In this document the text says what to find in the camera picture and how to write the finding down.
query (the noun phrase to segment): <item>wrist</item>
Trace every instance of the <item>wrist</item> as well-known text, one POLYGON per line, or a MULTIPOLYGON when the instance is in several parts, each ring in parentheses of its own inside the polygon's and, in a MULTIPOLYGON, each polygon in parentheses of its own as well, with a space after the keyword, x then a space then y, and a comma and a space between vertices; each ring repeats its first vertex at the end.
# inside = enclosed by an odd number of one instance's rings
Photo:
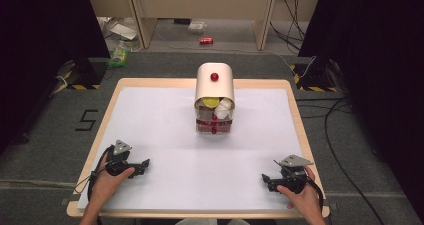
POLYGON ((96 224, 97 217, 102 210, 103 204, 99 202, 89 202, 84 210, 84 215, 81 219, 80 225, 96 224))
POLYGON ((311 217, 306 219, 310 225, 325 225, 326 222, 322 216, 311 217))

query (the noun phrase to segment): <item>yellow object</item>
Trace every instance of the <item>yellow object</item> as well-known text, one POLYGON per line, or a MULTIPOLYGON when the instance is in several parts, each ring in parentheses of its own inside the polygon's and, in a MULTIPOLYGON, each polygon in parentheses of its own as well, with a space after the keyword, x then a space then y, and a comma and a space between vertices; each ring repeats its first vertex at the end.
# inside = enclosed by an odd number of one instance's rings
POLYGON ((219 98, 218 97, 204 97, 204 98, 202 98, 202 102, 208 108, 215 108, 219 104, 219 98))

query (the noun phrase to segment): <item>cylindrical container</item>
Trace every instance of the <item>cylindrical container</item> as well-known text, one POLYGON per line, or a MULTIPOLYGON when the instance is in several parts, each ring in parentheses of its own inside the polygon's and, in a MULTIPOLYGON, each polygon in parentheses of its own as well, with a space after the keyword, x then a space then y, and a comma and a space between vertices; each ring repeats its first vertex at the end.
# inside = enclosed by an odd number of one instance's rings
POLYGON ((196 130, 226 134, 231 130, 234 102, 233 74, 225 63, 204 63, 197 71, 196 130))
POLYGON ((200 38, 199 41, 200 41, 200 45, 212 44, 213 43, 213 37, 200 38))

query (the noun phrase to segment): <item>red button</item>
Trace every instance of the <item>red button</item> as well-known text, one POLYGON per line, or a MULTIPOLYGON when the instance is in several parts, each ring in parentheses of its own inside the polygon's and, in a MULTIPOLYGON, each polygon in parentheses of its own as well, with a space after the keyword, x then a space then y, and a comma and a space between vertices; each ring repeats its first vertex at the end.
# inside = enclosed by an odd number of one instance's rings
POLYGON ((219 78, 218 73, 212 73, 211 74, 211 80, 212 81, 216 82, 216 81, 218 81, 218 78, 219 78))

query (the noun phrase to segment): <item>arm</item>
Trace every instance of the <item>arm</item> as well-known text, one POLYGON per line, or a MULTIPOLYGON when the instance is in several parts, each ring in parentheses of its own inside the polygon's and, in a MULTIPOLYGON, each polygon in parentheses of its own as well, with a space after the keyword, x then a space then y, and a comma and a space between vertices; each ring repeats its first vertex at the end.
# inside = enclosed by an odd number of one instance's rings
MULTIPOLYGON (((103 157, 102 164, 106 163, 106 156, 103 157)), ((97 180, 93 186, 90 202, 85 208, 84 215, 81 219, 80 225, 93 225, 96 224, 97 217, 103 205, 113 196, 118 190, 119 185, 128 178, 133 172, 134 168, 130 167, 118 176, 112 176, 107 171, 100 169, 97 175, 97 180)))
MULTIPOLYGON (((305 170, 308 176, 315 181, 315 174, 312 170, 305 166, 305 170)), ((306 219, 311 225, 325 224, 325 220, 322 217, 321 208, 317 198, 317 192, 308 183, 303 188, 303 191, 299 194, 295 194, 284 186, 277 186, 280 193, 284 194, 290 199, 291 203, 287 205, 287 208, 292 209, 296 207, 300 214, 306 219)))

